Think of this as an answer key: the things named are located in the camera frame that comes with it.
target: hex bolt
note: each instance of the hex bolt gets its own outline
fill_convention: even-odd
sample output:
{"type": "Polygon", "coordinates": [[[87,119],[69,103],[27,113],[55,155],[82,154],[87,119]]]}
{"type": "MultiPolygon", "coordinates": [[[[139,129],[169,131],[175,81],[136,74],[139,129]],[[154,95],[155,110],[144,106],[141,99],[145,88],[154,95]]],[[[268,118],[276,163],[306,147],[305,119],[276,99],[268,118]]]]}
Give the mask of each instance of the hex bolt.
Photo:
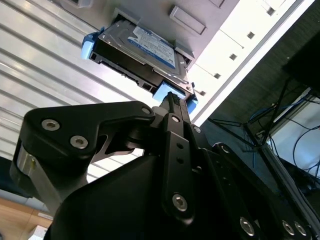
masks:
{"type": "Polygon", "coordinates": [[[142,108],[142,111],[143,111],[144,113],[146,113],[146,114],[150,114],[150,113],[151,113],[150,110],[147,109],[147,108],[145,108],[145,107],[142,108]]]}
{"type": "Polygon", "coordinates": [[[47,131],[56,131],[60,128],[60,124],[53,119],[46,119],[41,122],[43,129],[47,131]]]}
{"type": "Polygon", "coordinates": [[[77,149],[85,149],[88,146],[88,140],[83,136],[73,136],[70,139],[70,144],[77,149]]]}
{"type": "Polygon", "coordinates": [[[225,146],[221,146],[222,151],[224,151],[226,154],[229,154],[230,152],[227,150],[225,146]]]}
{"type": "Polygon", "coordinates": [[[172,116],[172,119],[173,119],[173,121],[175,121],[175,122],[180,122],[180,120],[179,120],[179,118],[177,118],[176,116],[172,116]]]}
{"type": "Polygon", "coordinates": [[[186,199],[180,194],[174,194],[172,197],[172,202],[176,209],[178,209],[180,212],[185,212],[188,208],[186,199]]]}
{"type": "Polygon", "coordinates": [[[254,227],[243,216],[240,217],[240,226],[246,232],[246,234],[248,234],[250,237],[253,237],[255,235],[254,227]]]}
{"type": "Polygon", "coordinates": [[[199,134],[201,133],[201,129],[198,126],[193,126],[193,129],[199,134]]]}

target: rectangular hole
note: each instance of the rectangular hole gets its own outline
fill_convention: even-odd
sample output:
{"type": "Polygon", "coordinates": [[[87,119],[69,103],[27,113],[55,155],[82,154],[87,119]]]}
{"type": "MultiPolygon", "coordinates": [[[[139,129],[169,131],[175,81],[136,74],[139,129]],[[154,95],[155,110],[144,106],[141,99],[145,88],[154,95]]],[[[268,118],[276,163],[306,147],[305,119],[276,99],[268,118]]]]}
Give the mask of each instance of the rectangular hole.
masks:
{"type": "Polygon", "coordinates": [[[219,73],[216,73],[215,75],[213,75],[216,79],[219,79],[221,77],[221,75],[219,73]]]}
{"type": "Polygon", "coordinates": [[[96,55],[96,54],[94,54],[94,53],[92,53],[92,55],[91,55],[91,59],[92,59],[92,60],[96,60],[96,57],[97,57],[97,55],[96,55]]]}
{"type": "Polygon", "coordinates": [[[155,94],[156,91],[157,91],[157,88],[156,88],[156,87],[153,87],[153,88],[151,89],[150,93],[155,94]]]}
{"type": "Polygon", "coordinates": [[[269,7],[268,11],[266,11],[267,14],[272,16],[274,14],[275,10],[272,7],[269,7]]]}
{"type": "Polygon", "coordinates": [[[231,58],[233,61],[237,58],[237,55],[235,55],[235,54],[231,54],[230,56],[229,56],[229,58],[231,58]]]}
{"type": "Polygon", "coordinates": [[[250,38],[250,39],[253,39],[255,36],[255,34],[251,31],[248,33],[247,37],[250,38]]]}
{"type": "Polygon", "coordinates": [[[150,85],[148,85],[148,84],[146,84],[146,83],[144,83],[143,85],[142,85],[142,88],[144,88],[145,90],[150,90],[151,89],[151,86],[150,85]]]}

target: screw hole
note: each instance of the screw hole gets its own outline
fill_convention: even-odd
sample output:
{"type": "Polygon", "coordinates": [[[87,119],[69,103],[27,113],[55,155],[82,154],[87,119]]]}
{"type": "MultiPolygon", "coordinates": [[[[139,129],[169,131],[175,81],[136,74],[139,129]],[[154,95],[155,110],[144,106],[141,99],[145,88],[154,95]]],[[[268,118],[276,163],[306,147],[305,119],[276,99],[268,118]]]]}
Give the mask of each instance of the screw hole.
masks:
{"type": "Polygon", "coordinates": [[[182,146],[181,143],[177,143],[176,146],[177,146],[178,148],[180,148],[180,149],[184,149],[184,146],[182,146]]]}
{"type": "Polygon", "coordinates": [[[75,140],[75,142],[80,145],[84,144],[84,141],[82,139],[77,139],[75,140]]]}
{"type": "Polygon", "coordinates": [[[53,122],[48,122],[48,123],[46,124],[46,126],[47,126],[48,128],[54,128],[54,127],[56,126],[56,124],[53,123],[53,122]]]}
{"type": "Polygon", "coordinates": [[[179,158],[179,157],[176,160],[180,164],[184,164],[184,162],[185,162],[182,158],[179,158]]]}

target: hard drive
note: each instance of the hard drive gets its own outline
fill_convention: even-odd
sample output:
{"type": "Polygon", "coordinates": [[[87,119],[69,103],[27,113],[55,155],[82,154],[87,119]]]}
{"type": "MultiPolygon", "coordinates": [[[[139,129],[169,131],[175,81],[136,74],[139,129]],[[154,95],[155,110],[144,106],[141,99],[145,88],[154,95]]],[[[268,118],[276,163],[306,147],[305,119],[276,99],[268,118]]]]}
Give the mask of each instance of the hard drive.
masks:
{"type": "Polygon", "coordinates": [[[108,45],[128,55],[170,82],[193,94],[187,78],[187,63],[174,47],[154,32],[136,26],[128,20],[119,20],[98,37],[108,45]]]}

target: white label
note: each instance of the white label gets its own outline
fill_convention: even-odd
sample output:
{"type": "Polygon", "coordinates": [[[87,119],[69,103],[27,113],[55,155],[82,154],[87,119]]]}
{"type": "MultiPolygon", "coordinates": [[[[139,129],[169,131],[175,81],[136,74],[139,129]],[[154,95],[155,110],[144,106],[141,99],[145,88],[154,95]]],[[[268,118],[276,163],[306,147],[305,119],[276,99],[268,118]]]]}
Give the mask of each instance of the white label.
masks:
{"type": "Polygon", "coordinates": [[[54,219],[52,216],[44,214],[44,213],[41,213],[41,212],[38,213],[38,216],[39,217],[43,217],[45,219],[49,219],[49,220],[53,220],[54,219]]]}
{"type": "Polygon", "coordinates": [[[172,69],[176,68],[175,51],[167,41],[153,32],[148,32],[138,26],[133,30],[133,33],[137,38],[128,37],[129,43],[135,45],[168,67],[172,69]]]}

